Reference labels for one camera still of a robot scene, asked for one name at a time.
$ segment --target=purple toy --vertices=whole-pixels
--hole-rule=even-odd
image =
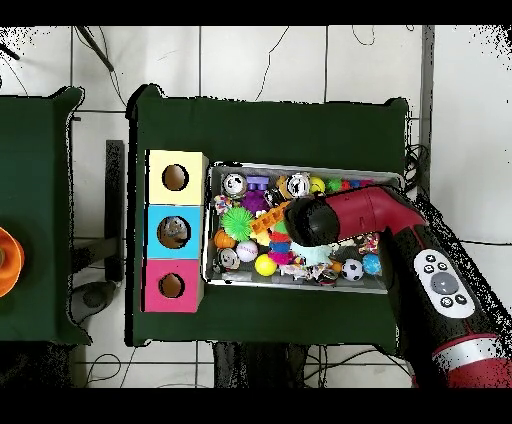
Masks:
[[[265,191],[268,186],[268,177],[247,177],[247,189],[250,191]]]
[[[254,216],[256,216],[256,212],[265,211],[268,212],[270,210],[265,197],[263,196],[263,191],[254,190],[248,191],[245,193],[245,197],[240,202],[240,206],[247,209]]]

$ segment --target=orange bowl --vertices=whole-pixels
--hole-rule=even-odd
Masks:
[[[0,227],[0,297],[9,293],[20,276],[25,262],[25,253],[18,241]]]

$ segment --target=pink block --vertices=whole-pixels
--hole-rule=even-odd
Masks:
[[[144,312],[196,312],[203,294],[199,272],[199,259],[148,259]],[[160,280],[172,273],[179,275],[185,285],[183,294],[176,298],[165,297],[159,288]]]

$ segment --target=green table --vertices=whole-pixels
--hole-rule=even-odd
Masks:
[[[134,260],[127,264],[126,342],[354,343],[394,353],[395,321],[385,295],[207,285],[196,314],[140,312],[144,151],[201,151],[211,162],[403,174],[407,111],[403,99],[385,105],[250,103],[162,98],[157,86],[140,87],[127,112],[127,249]]]
[[[0,341],[89,344],[67,315],[71,282],[67,128],[83,91],[0,96],[0,226],[23,246],[20,280],[0,298]]]

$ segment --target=yellow block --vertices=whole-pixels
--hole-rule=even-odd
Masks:
[[[188,176],[181,190],[169,190],[164,185],[168,166],[180,165]],[[204,203],[204,185],[208,159],[201,152],[168,150],[149,151],[149,203],[153,205],[201,206]]]

